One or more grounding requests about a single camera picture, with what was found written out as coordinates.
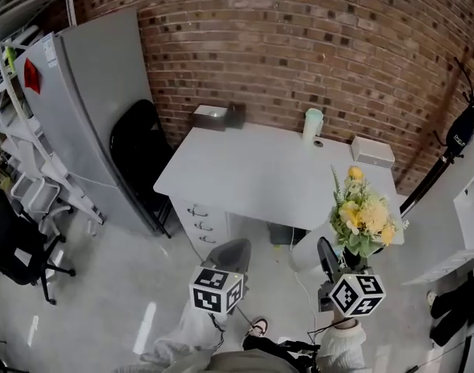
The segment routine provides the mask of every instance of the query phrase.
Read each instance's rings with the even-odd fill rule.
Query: sneaker
[[[439,344],[437,344],[437,343],[434,341],[434,339],[432,338],[432,332],[434,331],[434,329],[435,329],[434,326],[432,326],[432,327],[430,328],[430,343],[432,344],[432,349],[433,349],[433,350],[442,350],[443,347],[440,346]]]
[[[430,309],[432,309],[432,305],[434,305],[434,301],[436,300],[436,298],[437,298],[437,293],[435,291],[429,291],[427,293],[427,303]]]
[[[268,321],[265,318],[256,319],[249,330],[247,336],[263,337],[268,331]]]

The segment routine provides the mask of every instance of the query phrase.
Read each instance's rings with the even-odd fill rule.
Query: tissue box
[[[383,142],[368,140],[367,138],[354,137],[351,144],[353,160],[372,166],[390,169],[394,164],[394,154],[389,145]]]
[[[225,131],[228,109],[220,106],[199,105],[192,113],[194,127]]]

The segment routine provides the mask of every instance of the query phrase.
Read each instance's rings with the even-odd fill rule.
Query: flower bouquet
[[[391,244],[399,230],[396,219],[389,213],[389,204],[375,192],[359,167],[351,166],[340,188],[336,171],[332,168],[336,190],[336,205],[330,213],[330,224],[336,232],[344,262],[345,249],[354,256],[369,257],[383,246]]]

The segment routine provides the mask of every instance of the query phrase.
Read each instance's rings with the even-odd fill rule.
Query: brick wall
[[[138,8],[152,93],[179,144],[200,103],[246,105],[249,121],[388,142],[402,193],[439,156],[465,107],[453,57],[474,80],[474,0],[82,0],[85,18]]]

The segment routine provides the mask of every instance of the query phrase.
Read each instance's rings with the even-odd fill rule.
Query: white bottle
[[[302,130],[302,141],[305,146],[313,145],[316,136],[322,132],[323,113],[321,110],[309,108],[306,112],[305,126]]]

